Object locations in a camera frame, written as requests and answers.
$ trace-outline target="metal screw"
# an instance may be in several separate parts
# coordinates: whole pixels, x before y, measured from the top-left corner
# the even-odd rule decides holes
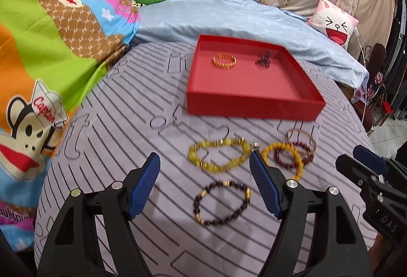
[[[111,187],[112,187],[112,189],[118,190],[118,189],[121,189],[123,187],[123,183],[120,182],[120,181],[117,181],[117,182],[114,182],[111,185]]]
[[[78,195],[80,195],[80,194],[81,194],[80,189],[73,189],[73,190],[71,191],[71,196],[72,196],[72,197],[78,197]]]
[[[293,179],[289,179],[286,184],[291,189],[295,189],[298,186],[298,183]]]
[[[330,192],[330,194],[333,194],[334,196],[336,196],[337,194],[339,194],[338,188],[336,188],[336,187],[334,187],[334,186],[331,186],[331,187],[329,188],[329,192]]]

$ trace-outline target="light blue blanket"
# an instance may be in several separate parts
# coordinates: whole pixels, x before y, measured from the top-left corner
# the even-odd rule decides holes
[[[139,12],[140,26],[132,45],[196,43],[200,34],[239,37],[282,45],[296,59],[319,66],[335,81],[355,89],[369,76],[349,53],[308,26],[305,18],[251,0],[166,0]]]

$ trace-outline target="tile floor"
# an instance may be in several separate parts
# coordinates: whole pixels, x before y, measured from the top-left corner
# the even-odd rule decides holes
[[[369,138],[378,156],[394,157],[397,149],[407,141],[407,121],[389,118],[381,127],[375,127]]]

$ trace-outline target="black beaded bracelet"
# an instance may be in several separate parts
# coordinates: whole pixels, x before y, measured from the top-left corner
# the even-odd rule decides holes
[[[213,188],[218,186],[233,186],[236,189],[242,190],[245,193],[245,198],[241,206],[236,209],[232,215],[227,216],[225,218],[215,218],[214,220],[203,220],[200,216],[201,209],[199,208],[201,204],[202,198],[207,195]],[[235,219],[237,219],[245,209],[247,209],[248,205],[250,204],[250,197],[252,196],[252,191],[244,184],[236,183],[234,181],[224,181],[224,182],[213,182],[209,184],[206,188],[202,190],[202,192],[195,197],[194,200],[194,214],[195,214],[195,221],[202,225],[224,225],[227,224]]]

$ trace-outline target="gold bracelet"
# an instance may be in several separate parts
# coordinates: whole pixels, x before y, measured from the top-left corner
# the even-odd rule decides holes
[[[212,162],[205,162],[203,159],[201,159],[197,155],[197,150],[199,150],[200,148],[213,148],[213,147],[219,147],[219,146],[233,146],[233,145],[241,145],[242,149],[243,149],[243,153],[238,158],[230,160],[227,164],[225,164],[223,166],[215,165]],[[232,168],[238,166],[240,163],[245,162],[246,159],[249,157],[251,151],[252,151],[252,145],[249,144],[248,142],[246,142],[243,137],[234,138],[234,139],[225,138],[224,140],[218,140],[218,141],[212,141],[212,142],[203,141],[200,143],[195,143],[195,145],[192,145],[189,148],[188,159],[194,165],[201,167],[203,171],[204,170],[209,171],[210,173],[225,173],[225,172],[230,171]]]
[[[225,64],[225,63],[221,63],[220,61],[217,61],[216,58],[219,59],[230,59],[232,62]],[[212,59],[212,63],[222,69],[230,69],[232,67],[234,67],[236,65],[236,57],[231,55],[231,54],[223,54],[223,53],[219,53],[218,56],[214,56]]]
[[[292,136],[292,134],[294,133],[294,131],[298,131],[298,135],[300,135],[301,133],[303,133],[304,135],[306,135],[309,139],[310,139],[310,144],[313,146],[313,148],[311,149],[310,152],[307,152],[306,155],[315,155],[315,151],[317,150],[317,142],[315,141],[314,137],[312,137],[311,134],[307,133],[306,131],[302,130],[302,129],[290,129],[286,136],[285,136],[285,141],[288,144],[291,144],[290,142],[290,137]]]
[[[301,154],[298,152],[297,149],[294,148],[290,143],[272,143],[268,147],[266,147],[262,152],[261,156],[263,157],[264,161],[269,164],[269,159],[267,158],[267,155],[270,151],[274,151],[275,149],[282,149],[282,150],[288,150],[293,154],[294,161],[297,165],[297,173],[294,177],[294,180],[299,181],[302,177],[302,172],[304,170],[304,163],[302,162],[302,157]]]

